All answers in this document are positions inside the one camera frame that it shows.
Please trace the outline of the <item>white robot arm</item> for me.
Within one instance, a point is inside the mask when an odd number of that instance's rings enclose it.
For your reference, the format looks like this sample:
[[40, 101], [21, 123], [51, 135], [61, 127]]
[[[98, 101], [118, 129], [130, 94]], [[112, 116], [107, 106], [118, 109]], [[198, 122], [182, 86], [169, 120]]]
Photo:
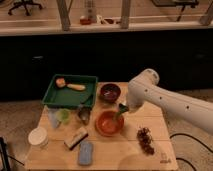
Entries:
[[147, 101], [213, 135], [213, 103], [160, 88], [159, 80], [158, 73], [150, 68], [132, 78], [128, 82], [127, 106], [137, 110]]

